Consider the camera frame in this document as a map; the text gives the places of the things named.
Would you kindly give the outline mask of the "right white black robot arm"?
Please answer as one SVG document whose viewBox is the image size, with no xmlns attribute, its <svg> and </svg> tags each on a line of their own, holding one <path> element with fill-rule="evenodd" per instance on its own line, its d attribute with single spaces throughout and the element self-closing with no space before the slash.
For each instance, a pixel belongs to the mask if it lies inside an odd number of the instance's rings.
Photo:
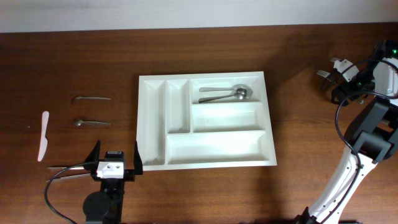
<svg viewBox="0 0 398 224">
<path fill-rule="evenodd" d="M 367 59 L 352 63 L 332 58 L 333 70 L 318 75 L 333 87 L 331 102 L 342 107 L 374 98 L 342 133 L 343 155 L 321 196 L 294 223 L 339 223 L 340 216 L 363 179 L 381 162 L 397 152 L 397 41 L 376 44 Z"/>
</svg>

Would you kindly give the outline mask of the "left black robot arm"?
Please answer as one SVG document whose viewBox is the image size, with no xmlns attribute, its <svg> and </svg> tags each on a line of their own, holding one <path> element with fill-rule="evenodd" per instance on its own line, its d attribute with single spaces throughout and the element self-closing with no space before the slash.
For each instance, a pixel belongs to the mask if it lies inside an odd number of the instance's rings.
<svg viewBox="0 0 398 224">
<path fill-rule="evenodd" d="M 142 159 L 138 147 L 134 146 L 134 168 L 125 169 L 122 151 L 108 151 L 104 159 L 100 159 L 100 148 L 101 141 L 97 141 L 83 166 L 93 180 L 101 182 L 100 190 L 89 194 L 83 202 L 85 222 L 121 223 L 124 186 L 143 174 Z"/>
</svg>

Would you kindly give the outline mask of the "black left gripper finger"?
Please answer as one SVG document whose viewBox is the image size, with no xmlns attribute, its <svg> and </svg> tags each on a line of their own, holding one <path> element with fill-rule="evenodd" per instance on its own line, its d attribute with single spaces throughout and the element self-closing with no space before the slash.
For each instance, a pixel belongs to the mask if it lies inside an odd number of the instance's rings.
<svg viewBox="0 0 398 224">
<path fill-rule="evenodd" d="M 100 161 L 99 159 L 100 149 L 101 149 L 101 141 L 97 140 L 93 150 L 89 153 L 89 155 L 86 157 L 84 161 L 85 163 L 85 165 L 83 166 L 84 170 L 94 170 L 97 168 L 98 163 Z"/>
<path fill-rule="evenodd" d="M 134 145 L 134 173 L 136 175 L 143 174 L 143 163 L 142 163 L 141 156 L 139 154 L 137 141 L 135 142 L 135 145 Z"/>
</svg>

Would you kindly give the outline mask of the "large metal spoon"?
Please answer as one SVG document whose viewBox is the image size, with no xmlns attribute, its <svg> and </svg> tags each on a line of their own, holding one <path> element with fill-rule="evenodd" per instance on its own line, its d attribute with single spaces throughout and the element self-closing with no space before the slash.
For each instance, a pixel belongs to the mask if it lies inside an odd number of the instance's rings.
<svg viewBox="0 0 398 224">
<path fill-rule="evenodd" d="M 253 94 L 253 90 L 249 86 L 243 85 L 243 84 L 237 84 L 232 87 L 201 87 L 201 88 L 199 88 L 199 92 L 208 92 L 208 91 L 232 91 L 233 92 L 233 91 L 237 90 L 238 88 L 244 88 L 247 90 L 248 95 L 245 99 L 249 99 Z"/>
<path fill-rule="evenodd" d="M 229 95 L 225 95 L 225 96 L 213 96 L 213 97 L 207 97 L 207 98 L 200 98 L 198 100 L 199 103 L 206 103 L 209 101 L 214 101 L 214 100 L 220 100 L 223 98 L 230 98 L 230 97 L 235 97 L 238 100 L 244 100 L 248 95 L 248 92 L 246 89 L 244 88 L 238 88 L 237 90 L 233 91 L 231 94 Z"/>
</svg>

